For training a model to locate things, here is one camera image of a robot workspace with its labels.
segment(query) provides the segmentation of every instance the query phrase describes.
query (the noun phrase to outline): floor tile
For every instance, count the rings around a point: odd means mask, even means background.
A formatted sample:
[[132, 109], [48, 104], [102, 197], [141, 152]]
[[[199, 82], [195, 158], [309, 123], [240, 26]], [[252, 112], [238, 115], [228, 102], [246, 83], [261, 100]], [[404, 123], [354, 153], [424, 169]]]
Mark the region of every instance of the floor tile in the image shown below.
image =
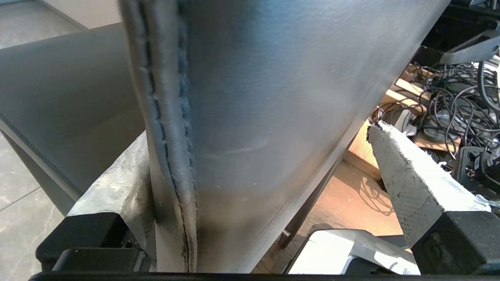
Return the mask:
[[0, 211], [0, 280], [26, 281], [40, 272], [35, 249], [63, 218], [41, 188]]
[[0, 210], [38, 187], [38, 182], [0, 134]]
[[0, 49], [81, 30], [38, 1], [0, 5]]

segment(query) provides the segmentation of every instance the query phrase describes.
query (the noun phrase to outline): gray leather chair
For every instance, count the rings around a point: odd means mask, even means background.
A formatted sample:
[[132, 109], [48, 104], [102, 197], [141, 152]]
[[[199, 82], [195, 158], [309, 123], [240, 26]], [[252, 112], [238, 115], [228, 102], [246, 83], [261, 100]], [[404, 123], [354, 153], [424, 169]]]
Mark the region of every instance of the gray leather chair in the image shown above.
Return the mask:
[[448, 2], [123, 0], [128, 52], [120, 25], [0, 51], [0, 129], [67, 211], [145, 122], [158, 269], [249, 272]]

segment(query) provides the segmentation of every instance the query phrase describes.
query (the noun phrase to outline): chair backrest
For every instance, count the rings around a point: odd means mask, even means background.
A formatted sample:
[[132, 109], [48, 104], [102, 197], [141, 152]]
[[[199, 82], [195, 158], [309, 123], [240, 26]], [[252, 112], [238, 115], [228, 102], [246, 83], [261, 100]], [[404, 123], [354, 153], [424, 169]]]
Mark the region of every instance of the chair backrest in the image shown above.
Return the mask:
[[123, 0], [160, 271], [249, 272], [449, 0]]

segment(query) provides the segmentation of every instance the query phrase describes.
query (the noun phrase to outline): tangled cable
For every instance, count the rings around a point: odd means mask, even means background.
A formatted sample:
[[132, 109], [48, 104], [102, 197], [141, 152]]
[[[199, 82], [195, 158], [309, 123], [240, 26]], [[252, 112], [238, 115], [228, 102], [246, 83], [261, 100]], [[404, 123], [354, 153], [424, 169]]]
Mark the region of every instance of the tangled cable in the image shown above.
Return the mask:
[[480, 62], [458, 65], [415, 65], [417, 80], [424, 92], [418, 97], [419, 104], [403, 106], [402, 100], [381, 106], [374, 116], [377, 120], [394, 122], [394, 114], [403, 110], [425, 107], [425, 114], [409, 121], [418, 131], [444, 141], [453, 147], [446, 149], [456, 159], [458, 147], [454, 140], [460, 138], [460, 146], [476, 146], [491, 151], [500, 147], [500, 106], [497, 73], [485, 68]]

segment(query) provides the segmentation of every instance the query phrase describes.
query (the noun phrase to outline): white wall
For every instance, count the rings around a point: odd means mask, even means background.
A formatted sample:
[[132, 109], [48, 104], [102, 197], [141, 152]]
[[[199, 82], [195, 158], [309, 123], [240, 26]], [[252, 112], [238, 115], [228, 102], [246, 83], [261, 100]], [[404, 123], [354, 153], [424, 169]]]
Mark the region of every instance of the white wall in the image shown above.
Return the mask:
[[116, 0], [44, 0], [88, 29], [122, 21]]

